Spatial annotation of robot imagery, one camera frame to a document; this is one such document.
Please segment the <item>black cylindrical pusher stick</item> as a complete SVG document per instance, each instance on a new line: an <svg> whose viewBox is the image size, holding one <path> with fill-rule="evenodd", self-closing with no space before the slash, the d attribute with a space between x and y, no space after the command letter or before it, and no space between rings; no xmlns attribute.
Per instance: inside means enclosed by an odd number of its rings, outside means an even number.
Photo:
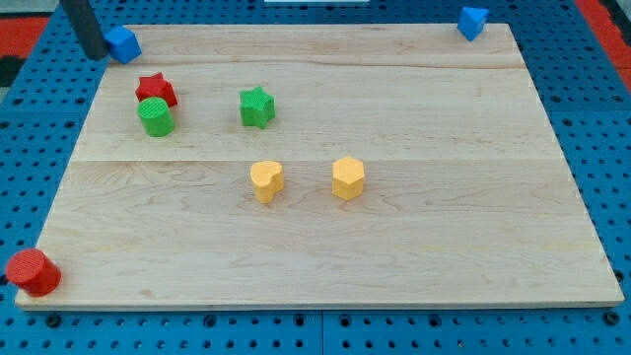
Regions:
<svg viewBox="0 0 631 355"><path fill-rule="evenodd" d="M101 60L108 55L101 26L89 0L60 0L60 5L87 58Z"/></svg>

